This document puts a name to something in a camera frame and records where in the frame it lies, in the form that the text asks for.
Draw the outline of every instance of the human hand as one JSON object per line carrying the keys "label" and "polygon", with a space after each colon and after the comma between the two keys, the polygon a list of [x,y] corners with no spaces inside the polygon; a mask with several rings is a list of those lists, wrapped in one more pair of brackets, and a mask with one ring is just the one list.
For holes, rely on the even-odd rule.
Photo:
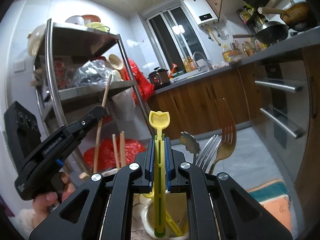
{"label": "human hand", "polygon": [[[69,197],[75,190],[75,186],[71,183],[70,177],[68,174],[61,173],[61,181],[65,184],[63,188],[62,198],[64,201]],[[32,207],[35,211],[33,216],[32,225],[33,228],[36,228],[49,214],[48,207],[56,203],[58,200],[58,194],[56,192],[48,192],[44,194],[39,194],[32,202]]]}

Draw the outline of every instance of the stainless steel rack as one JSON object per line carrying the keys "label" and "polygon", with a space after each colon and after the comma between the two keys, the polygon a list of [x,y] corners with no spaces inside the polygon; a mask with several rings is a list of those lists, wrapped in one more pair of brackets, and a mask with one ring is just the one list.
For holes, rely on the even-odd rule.
{"label": "stainless steel rack", "polygon": [[[104,92],[104,88],[96,85],[58,90],[53,55],[72,56],[76,57],[78,62],[85,63],[91,58],[101,56],[116,44],[119,46],[130,80],[113,82],[109,88],[108,96],[112,97],[132,87],[149,131],[152,136],[155,135],[155,130],[149,124],[148,110],[139,93],[120,35],[114,35],[80,25],[54,23],[52,19],[49,19],[36,59],[36,62],[39,62],[39,57],[45,57],[46,77],[43,80],[43,84],[47,85],[50,99],[48,102],[44,102],[42,86],[36,87],[36,98],[47,136],[51,133],[47,125],[48,119],[55,118],[59,127],[68,125],[65,116],[66,112],[98,103],[100,101],[99,96]],[[81,172],[91,174],[78,148],[71,156]],[[64,169],[67,172],[74,170],[68,160],[65,161]]]}

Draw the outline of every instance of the blue button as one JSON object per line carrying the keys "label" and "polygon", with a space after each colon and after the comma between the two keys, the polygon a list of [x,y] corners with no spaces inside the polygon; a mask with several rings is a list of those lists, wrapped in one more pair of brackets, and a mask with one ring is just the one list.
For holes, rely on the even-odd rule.
{"label": "blue button", "polygon": [[57,162],[57,164],[59,164],[61,167],[64,166],[63,162],[62,162],[60,159],[57,159],[56,162]]}

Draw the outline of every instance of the window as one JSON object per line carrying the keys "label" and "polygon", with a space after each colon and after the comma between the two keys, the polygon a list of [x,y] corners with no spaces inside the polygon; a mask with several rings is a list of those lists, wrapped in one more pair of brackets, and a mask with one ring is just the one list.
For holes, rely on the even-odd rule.
{"label": "window", "polygon": [[205,56],[196,32],[181,6],[160,12],[147,21],[169,70],[176,64],[175,72],[184,74],[190,71],[185,65],[188,66],[186,62],[193,59],[196,51]]}

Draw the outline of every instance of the green plastic tip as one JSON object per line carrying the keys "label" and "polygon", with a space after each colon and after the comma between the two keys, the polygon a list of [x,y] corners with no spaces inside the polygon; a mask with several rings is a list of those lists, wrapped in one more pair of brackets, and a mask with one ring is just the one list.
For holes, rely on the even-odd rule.
{"label": "green plastic tip", "polygon": [[157,229],[155,228],[155,236],[158,238],[162,238],[165,236],[165,228],[163,229],[162,233],[158,233]]}

